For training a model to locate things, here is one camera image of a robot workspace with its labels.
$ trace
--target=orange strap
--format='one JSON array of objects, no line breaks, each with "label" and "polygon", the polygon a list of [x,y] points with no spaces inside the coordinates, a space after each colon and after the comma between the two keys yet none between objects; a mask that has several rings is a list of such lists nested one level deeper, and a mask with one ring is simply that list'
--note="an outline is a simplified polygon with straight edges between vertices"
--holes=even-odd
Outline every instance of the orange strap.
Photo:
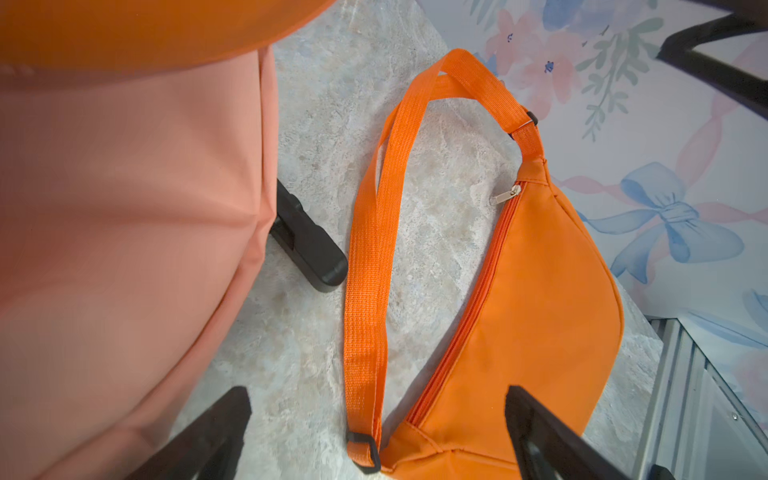
[{"label": "orange strap", "polygon": [[[505,132],[515,134],[523,161],[544,156],[538,129],[526,109],[466,50],[451,51],[416,77],[400,105],[386,119],[355,201],[344,306],[344,389],[350,431],[347,453],[364,467],[378,466],[381,445],[386,309],[406,165],[427,104],[442,98],[474,98]],[[377,192],[378,151],[387,138]]]}]

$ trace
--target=gray marble tabletop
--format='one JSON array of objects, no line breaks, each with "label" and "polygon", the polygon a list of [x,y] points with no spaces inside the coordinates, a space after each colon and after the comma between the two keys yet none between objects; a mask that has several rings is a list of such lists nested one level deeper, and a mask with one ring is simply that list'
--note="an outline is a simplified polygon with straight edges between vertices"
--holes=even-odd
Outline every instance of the gray marble tabletop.
[{"label": "gray marble tabletop", "polygon": [[[447,51],[413,0],[342,0],[275,45],[279,177],[343,250],[384,119],[413,77]],[[514,142],[475,102],[433,102],[427,111],[392,274],[385,436],[450,339],[498,216],[488,199],[509,189],[520,163]],[[238,478],[361,478],[344,441],[343,287],[318,293],[273,240],[266,250],[269,274],[253,285],[174,434],[231,386],[245,385],[253,415]],[[584,437],[629,473],[661,341],[622,296],[624,340]]]}]

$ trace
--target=orange waist bag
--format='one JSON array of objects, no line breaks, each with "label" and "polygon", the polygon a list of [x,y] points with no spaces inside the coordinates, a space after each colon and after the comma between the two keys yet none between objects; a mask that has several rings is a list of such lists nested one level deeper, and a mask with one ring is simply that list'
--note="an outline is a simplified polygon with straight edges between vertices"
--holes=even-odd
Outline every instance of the orange waist bag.
[{"label": "orange waist bag", "polygon": [[[517,141],[522,165],[480,277],[432,379],[379,453],[387,367],[386,309],[408,156],[431,100],[472,98]],[[504,416],[520,385],[581,434],[624,328],[610,270],[553,185],[535,124],[474,56],[454,50],[411,83],[387,118],[360,185],[344,312],[347,453],[394,478],[520,478]]]}]

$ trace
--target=strap adjuster buckle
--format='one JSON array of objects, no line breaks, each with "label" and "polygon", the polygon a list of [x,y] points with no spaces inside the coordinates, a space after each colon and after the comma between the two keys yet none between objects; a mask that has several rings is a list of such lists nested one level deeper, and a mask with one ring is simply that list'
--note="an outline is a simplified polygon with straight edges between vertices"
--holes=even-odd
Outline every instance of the strap adjuster buckle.
[{"label": "strap adjuster buckle", "polygon": [[376,440],[371,435],[366,433],[347,432],[346,441],[351,443],[367,443],[371,448],[371,459],[373,460],[373,467],[366,467],[353,461],[353,463],[357,465],[357,468],[359,468],[362,473],[371,475],[372,473],[381,472],[382,461],[379,457],[379,448],[376,447]]},{"label": "strap adjuster buckle", "polygon": [[[530,124],[531,122],[533,122],[533,125],[534,125],[534,127],[535,127],[536,125],[538,125],[538,118],[536,118],[536,115],[534,115],[532,111],[527,111],[527,112],[525,112],[525,113],[527,113],[527,114],[528,114],[528,116],[531,118],[531,120],[530,120],[530,121],[527,121],[527,122],[525,122],[523,125],[520,125],[519,127],[517,127],[517,129],[516,129],[515,131],[517,131],[517,130],[520,130],[520,129],[521,129],[521,128],[523,128],[525,125],[527,125],[527,124]],[[515,137],[512,137],[512,134],[514,134],[514,132],[515,132],[515,131],[513,131],[512,133],[510,133],[510,134],[509,134],[509,137],[510,137],[512,140],[514,140],[514,139],[515,139]]]}]

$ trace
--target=zipper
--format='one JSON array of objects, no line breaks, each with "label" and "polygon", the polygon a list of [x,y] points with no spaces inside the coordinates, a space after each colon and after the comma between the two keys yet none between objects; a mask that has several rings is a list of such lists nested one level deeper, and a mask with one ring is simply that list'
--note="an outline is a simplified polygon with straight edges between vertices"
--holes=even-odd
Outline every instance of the zipper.
[{"label": "zipper", "polygon": [[477,322],[478,316],[480,315],[480,309],[491,288],[491,280],[496,271],[498,258],[502,253],[502,246],[504,245],[507,230],[512,222],[512,218],[515,216],[515,211],[518,208],[520,196],[524,189],[525,184],[518,182],[509,192],[491,199],[491,204],[493,205],[505,201],[507,204],[504,205],[502,215],[498,219],[496,228],[493,232],[493,238],[491,239],[491,245],[488,248],[488,254],[485,256],[485,261],[482,270],[480,271],[480,277],[475,285],[475,290],[472,292],[472,297],[469,299],[467,309],[464,311],[464,315],[458,324],[458,329],[451,339],[451,344],[449,345],[448,350],[445,351],[445,355],[442,357],[435,374],[432,375],[424,392],[422,392],[419,400],[408,414],[406,420],[417,427],[423,422],[431,409],[432,404],[437,399],[443,384],[448,378],[448,374],[453,369],[453,364],[458,359],[458,355],[461,352],[464,343],[469,338],[469,333],[472,331],[472,327],[475,326],[475,323]]}]

